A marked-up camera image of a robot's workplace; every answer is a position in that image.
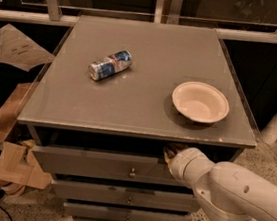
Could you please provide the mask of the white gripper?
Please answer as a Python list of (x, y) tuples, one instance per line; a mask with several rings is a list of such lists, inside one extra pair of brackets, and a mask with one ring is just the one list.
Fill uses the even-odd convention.
[(211, 171), (214, 162), (201, 150), (186, 144), (170, 143), (163, 148), (170, 174), (185, 187), (193, 189), (197, 181)]

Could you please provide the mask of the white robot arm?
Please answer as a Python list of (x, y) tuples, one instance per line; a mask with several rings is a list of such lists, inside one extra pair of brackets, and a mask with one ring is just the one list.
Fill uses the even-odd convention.
[(211, 221), (277, 221), (277, 187), (233, 162), (182, 144), (164, 147), (169, 173), (190, 188)]

